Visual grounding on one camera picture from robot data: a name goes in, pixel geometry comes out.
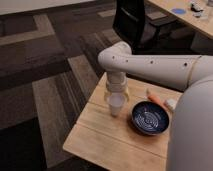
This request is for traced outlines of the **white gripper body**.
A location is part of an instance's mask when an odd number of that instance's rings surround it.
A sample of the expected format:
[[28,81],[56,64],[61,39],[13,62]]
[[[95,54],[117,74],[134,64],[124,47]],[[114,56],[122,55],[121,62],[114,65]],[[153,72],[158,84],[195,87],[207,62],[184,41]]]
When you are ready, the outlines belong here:
[[127,77],[124,72],[111,72],[106,73],[107,81],[106,88],[112,93],[122,93],[127,88]]

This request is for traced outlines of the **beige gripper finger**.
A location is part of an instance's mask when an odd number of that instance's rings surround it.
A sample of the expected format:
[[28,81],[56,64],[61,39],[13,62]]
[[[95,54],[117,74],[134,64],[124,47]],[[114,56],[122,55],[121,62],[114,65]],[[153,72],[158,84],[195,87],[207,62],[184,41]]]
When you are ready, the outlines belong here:
[[104,90],[104,101],[107,102],[107,103],[108,103],[109,96],[110,96],[110,92],[108,91],[107,88],[105,88],[105,90]]
[[126,98],[126,101],[129,102],[129,89],[126,88],[124,91],[124,97]]

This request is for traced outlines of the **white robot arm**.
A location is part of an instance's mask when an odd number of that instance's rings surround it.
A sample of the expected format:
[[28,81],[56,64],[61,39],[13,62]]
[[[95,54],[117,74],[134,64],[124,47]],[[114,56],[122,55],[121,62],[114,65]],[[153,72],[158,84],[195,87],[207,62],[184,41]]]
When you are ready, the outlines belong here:
[[128,95],[130,75],[178,94],[165,171],[213,171],[213,55],[135,54],[124,41],[97,55],[109,93]]

